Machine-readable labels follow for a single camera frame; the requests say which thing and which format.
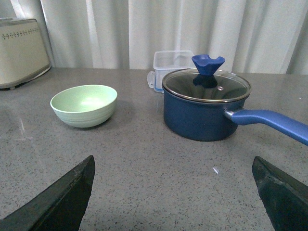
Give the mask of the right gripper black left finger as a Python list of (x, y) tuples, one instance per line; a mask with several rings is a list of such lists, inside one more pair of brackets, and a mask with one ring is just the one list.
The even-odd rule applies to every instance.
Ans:
[(89, 155), (55, 183), (0, 221), (2, 231), (77, 231), (95, 175)]

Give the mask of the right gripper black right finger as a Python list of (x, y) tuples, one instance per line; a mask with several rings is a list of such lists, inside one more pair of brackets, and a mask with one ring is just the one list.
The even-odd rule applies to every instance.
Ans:
[(268, 217), (276, 231), (308, 229), (308, 187), (256, 156), (252, 173)]

